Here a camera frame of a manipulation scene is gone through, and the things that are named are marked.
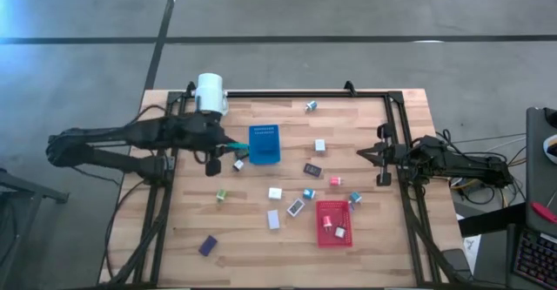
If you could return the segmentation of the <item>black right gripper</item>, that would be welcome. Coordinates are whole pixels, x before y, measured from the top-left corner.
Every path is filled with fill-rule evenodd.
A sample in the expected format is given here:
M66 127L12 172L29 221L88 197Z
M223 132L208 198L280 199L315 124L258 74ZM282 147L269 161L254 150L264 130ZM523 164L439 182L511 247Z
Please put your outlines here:
M392 125L380 125L377 129L377 136L380 139L378 145L357 150L360 157L368 160L373 165L379 165L380 173L376 178L377 185L387 186L392 183L392 174L387 169L389 165L395 165L397 169L400 169L399 181L408 184L410 170L405 163L408 147L393 142L394 131Z

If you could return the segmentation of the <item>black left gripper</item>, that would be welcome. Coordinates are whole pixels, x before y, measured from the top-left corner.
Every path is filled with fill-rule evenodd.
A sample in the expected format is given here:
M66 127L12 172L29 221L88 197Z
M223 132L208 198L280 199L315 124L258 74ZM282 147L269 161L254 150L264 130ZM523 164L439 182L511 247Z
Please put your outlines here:
M195 160L205 166L205 175L214 177L221 173L220 158L232 153L235 159L248 156L245 148L225 148L225 145L238 144L233 138L224 135L224 129L206 116L196 114L192 120L192 144Z

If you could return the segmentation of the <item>white box dark label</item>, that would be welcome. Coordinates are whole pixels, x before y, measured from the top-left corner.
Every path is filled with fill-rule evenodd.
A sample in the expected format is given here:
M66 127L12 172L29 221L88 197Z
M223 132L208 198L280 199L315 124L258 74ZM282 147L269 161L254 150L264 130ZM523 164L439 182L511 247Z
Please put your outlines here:
M296 217L300 211L304 208L305 202L302 199L296 199L288 208L287 213L292 217Z

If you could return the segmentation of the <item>blue plastic basket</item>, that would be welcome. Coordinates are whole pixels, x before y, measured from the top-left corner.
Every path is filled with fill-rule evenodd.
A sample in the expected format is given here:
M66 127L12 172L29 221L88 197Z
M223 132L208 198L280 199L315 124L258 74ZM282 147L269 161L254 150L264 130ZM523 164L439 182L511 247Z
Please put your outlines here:
M250 162L254 165L274 165L281 159L278 125L249 127Z

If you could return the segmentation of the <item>white cylindrical lamp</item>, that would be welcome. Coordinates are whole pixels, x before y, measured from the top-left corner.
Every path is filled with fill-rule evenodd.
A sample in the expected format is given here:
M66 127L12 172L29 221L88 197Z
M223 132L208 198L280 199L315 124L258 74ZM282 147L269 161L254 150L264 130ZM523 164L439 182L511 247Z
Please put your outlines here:
M216 112L225 116L229 106L222 77L209 72L200 74L195 90L195 103L198 111Z

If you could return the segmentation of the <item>navy blue flat box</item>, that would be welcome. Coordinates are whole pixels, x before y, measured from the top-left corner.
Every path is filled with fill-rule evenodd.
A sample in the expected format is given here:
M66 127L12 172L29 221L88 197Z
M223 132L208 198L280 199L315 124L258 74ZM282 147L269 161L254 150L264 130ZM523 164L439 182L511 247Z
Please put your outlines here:
M217 245L218 241L212 235L208 235L204 242L199 247L198 251L201 255L207 257L212 249Z

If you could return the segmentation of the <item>red plastic basket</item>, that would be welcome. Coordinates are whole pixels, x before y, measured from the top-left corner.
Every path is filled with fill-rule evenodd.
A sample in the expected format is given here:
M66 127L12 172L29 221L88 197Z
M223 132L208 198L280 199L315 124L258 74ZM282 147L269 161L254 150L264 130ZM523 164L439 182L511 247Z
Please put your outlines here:
M330 215L332 218L332 230L325 233L322 227L322 218ZM316 235L319 248L352 247L352 213L349 210L348 201L345 200L318 200L315 205ZM337 226L346 230L343 239L335 236Z

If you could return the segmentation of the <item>white printed paper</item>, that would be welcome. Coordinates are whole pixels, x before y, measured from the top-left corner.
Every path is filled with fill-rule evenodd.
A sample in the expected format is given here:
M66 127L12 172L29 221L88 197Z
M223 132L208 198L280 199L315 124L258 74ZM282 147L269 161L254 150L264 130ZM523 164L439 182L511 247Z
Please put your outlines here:
M481 235L465 237L463 239L464 253L466 260L470 263L476 261L480 247Z

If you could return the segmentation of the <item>dark grey flat device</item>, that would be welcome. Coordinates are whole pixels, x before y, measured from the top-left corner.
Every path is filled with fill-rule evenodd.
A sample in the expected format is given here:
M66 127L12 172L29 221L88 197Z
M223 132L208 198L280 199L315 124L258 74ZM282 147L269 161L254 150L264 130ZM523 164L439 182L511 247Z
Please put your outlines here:
M442 251L442 254L460 277L466 280L472 278L471 268L466 260L465 253L461 249L454 248L445 250Z

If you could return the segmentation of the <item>dark grey side desk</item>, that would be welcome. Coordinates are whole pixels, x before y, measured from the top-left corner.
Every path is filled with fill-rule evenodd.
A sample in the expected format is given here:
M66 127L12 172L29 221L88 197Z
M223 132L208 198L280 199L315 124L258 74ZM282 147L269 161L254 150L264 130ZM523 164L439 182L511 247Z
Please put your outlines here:
M531 208L532 202L539 202L557 214L557 165L547 158L542 148L544 140L555 134L557 129L547 123L543 108L527 109L526 223L512 224L507 228L506 283L514 289L548 290L514 274L512 270L519 234L523 229L557 238L557 224L544 220Z

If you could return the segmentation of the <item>red hand tool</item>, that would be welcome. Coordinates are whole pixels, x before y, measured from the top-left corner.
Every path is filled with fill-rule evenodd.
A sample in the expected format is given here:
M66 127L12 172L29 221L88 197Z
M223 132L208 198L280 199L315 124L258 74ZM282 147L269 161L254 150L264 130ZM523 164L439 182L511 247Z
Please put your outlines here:
M539 202L532 202L531 208L544 220L552 224L557 224L557 214L553 213L547 206L544 206Z

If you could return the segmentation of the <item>black backlit keyboard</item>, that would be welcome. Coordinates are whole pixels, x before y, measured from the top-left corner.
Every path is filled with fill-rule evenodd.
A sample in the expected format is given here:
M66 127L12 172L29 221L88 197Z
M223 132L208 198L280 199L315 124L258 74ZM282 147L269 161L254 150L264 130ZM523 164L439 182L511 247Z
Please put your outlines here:
M512 272L548 290L557 290L557 238L523 229Z

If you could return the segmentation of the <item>grey metal stand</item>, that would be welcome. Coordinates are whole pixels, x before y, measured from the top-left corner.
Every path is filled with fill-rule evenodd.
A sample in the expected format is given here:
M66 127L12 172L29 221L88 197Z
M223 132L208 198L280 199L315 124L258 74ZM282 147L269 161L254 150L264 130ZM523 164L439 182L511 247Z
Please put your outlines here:
M69 193L32 183L0 168L0 290L14 270L43 199L67 202Z

